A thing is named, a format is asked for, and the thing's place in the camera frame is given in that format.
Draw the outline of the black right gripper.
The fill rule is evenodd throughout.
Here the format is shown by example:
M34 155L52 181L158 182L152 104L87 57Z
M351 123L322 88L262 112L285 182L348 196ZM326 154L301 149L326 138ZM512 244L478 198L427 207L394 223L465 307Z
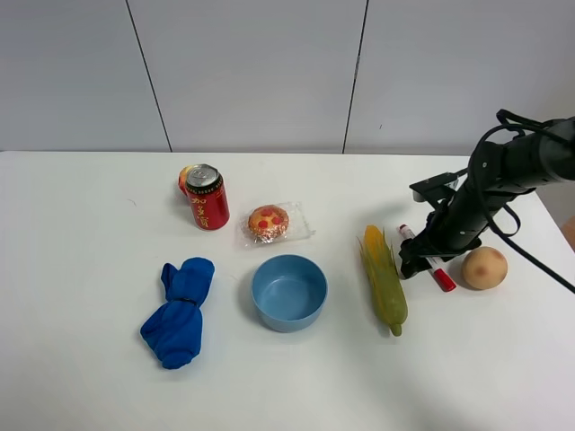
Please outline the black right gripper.
M451 259L481 244L481 217L478 214L434 215L414 239L405 240L399 252L404 279L431 269L424 257Z

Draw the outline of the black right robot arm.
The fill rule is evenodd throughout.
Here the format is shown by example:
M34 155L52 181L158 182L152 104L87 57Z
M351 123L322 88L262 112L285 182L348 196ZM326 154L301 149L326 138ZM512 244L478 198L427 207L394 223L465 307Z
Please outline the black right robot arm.
M493 217L509 202L538 187L574 179L574 120L538 122L506 110L499 125L476 145L466 168L413 183L413 197L432 205L424 229L402 242L401 273L410 278L481 246L491 229L514 251L520 248Z

